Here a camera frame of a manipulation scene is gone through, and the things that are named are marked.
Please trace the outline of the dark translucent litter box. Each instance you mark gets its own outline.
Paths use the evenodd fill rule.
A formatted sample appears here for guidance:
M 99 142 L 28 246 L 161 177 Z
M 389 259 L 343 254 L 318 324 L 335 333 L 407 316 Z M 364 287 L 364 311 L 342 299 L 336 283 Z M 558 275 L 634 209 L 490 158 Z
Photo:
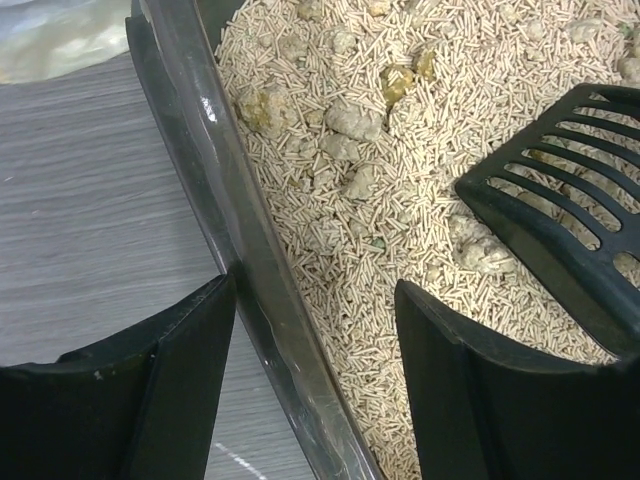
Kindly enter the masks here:
M 392 323 L 399 278 L 546 353 L 612 356 L 455 196 L 456 175 L 580 80 L 639 82 L 633 1 L 175 1 L 241 137 L 382 475 L 420 473 Z

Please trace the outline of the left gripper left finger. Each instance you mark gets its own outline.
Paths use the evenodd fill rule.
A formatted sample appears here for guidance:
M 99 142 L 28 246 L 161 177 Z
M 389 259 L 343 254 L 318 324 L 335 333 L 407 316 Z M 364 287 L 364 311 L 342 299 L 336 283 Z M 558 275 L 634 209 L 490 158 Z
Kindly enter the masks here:
M 47 364 L 1 370 L 5 479 L 201 479 L 236 309 L 229 275 Z

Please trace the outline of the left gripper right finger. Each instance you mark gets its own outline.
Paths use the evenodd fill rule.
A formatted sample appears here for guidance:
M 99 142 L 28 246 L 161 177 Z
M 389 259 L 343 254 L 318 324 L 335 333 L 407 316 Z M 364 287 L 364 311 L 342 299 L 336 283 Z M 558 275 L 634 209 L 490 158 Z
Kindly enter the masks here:
M 635 479 L 639 359 L 586 365 L 401 280 L 395 320 L 426 479 Z

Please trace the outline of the black slotted litter scoop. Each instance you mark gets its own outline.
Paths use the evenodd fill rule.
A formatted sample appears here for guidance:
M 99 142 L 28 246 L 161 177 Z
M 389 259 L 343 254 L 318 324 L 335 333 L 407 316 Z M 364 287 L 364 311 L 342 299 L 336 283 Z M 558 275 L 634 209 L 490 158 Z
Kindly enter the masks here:
M 639 292 L 615 268 L 614 257 L 621 253 L 639 255 L 638 214 L 627 211 L 612 195 L 577 175 L 525 154 L 530 149 L 538 149 L 588 167 L 637 198 L 639 187 L 626 174 L 581 153 L 543 142 L 544 136 L 555 135 L 638 165 L 638 154 L 620 144 L 560 128 L 560 122 L 573 121 L 638 139 L 638 128 L 579 114 L 576 111 L 579 107 L 638 119 L 639 92 L 618 86 L 576 86 L 539 119 L 465 173 L 456 182 L 455 191 L 601 347 L 617 356 L 636 354 L 639 351 Z M 590 195 L 620 222 L 620 229 L 608 230 L 559 191 L 511 171 L 513 165 L 547 174 Z M 522 187 L 571 214 L 596 237 L 598 247 L 589 249 L 559 222 L 492 186 L 495 179 Z

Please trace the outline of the bin with plastic liner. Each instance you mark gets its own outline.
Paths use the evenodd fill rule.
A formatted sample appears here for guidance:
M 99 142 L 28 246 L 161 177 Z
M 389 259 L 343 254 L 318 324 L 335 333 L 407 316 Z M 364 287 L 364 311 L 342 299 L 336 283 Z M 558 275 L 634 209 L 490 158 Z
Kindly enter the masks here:
M 126 52 L 130 12 L 122 0 L 3 1 L 1 82 L 49 80 Z

